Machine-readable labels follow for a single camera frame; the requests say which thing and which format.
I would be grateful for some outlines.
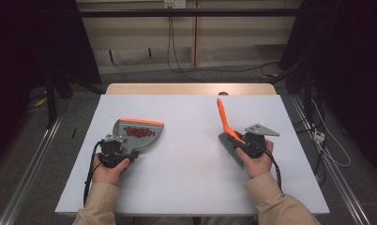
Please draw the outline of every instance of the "orange handle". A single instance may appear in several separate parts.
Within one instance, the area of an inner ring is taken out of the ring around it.
[[[237,141],[242,142],[242,140],[238,137],[238,135],[235,134],[234,130],[231,127],[229,127],[229,125],[227,124],[226,113],[224,112],[223,103],[221,102],[220,98],[218,98],[217,103],[218,103],[220,119],[221,119],[221,123],[223,124],[224,132],[232,135]]]

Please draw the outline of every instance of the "table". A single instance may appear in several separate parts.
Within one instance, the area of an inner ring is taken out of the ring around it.
[[[171,94],[171,87],[179,86]],[[159,120],[165,127],[119,182],[115,207],[126,216],[250,216],[256,214],[243,184],[249,177],[218,140],[222,132],[216,99],[222,98],[229,124],[238,131],[260,123],[277,131],[275,159],[281,169],[284,192],[295,196],[314,214],[328,213],[323,194],[312,174],[284,105],[278,95],[265,92],[269,84],[113,84],[101,97],[83,147],[55,210],[74,215],[83,207],[83,181],[97,141],[124,117]],[[130,95],[121,94],[123,90]],[[145,95],[137,95],[140,89]],[[200,95],[187,95],[189,90]],[[219,91],[240,96],[216,96]]]

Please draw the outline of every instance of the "gray floor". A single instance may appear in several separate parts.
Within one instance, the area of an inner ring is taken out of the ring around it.
[[[222,67],[221,69],[245,69],[253,67]],[[275,66],[263,68],[263,74],[278,73]],[[254,69],[242,72],[210,71],[188,72],[187,75],[208,83],[258,83],[261,70]],[[169,70],[131,72],[126,74],[103,75],[105,88],[109,83],[194,83],[181,73]],[[68,105],[60,127],[54,137],[40,170],[35,176],[25,201],[15,218],[15,224],[70,224],[73,218],[57,215],[54,209],[63,191],[75,158],[83,143],[84,136],[90,125],[93,113],[98,105],[99,96],[85,89],[72,85],[74,96],[71,99],[58,99],[57,104]],[[300,121],[292,96],[286,93],[284,83],[276,85],[293,124]],[[355,196],[363,206],[371,224],[377,224],[377,171],[364,159],[355,140],[342,131],[339,120],[334,116],[333,109],[324,103],[325,122],[329,130],[345,147],[351,157],[352,165],[340,168]],[[22,179],[31,158],[41,142],[47,126],[46,105],[27,110],[16,135],[11,137],[8,150],[0,159],[0,217]],[[305,150],[312,167],[316,164],[316,151],[309,134],[298,133],[299,141]],[[327,136],[327,147],[338,161],[345,162],[346,156],[339,146]],[[330,174],[322,185],[322,192],[330,207],[331,213],[317,216],[322,224],[356,224],[346,202],[342,199]]]

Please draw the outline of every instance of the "person's left hand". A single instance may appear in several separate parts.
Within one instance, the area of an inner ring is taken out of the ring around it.
[[[98,165],[92,176],[93,183],[106,183],[110,185],[116,185],[118,183],[119,175],[129,165],[129,158],[125,158],[114,168],[107,168],[99,163],[100,160],[98,159],[97,153],[95,154],[95,158],[93,160],[93,168],[95,169]]]

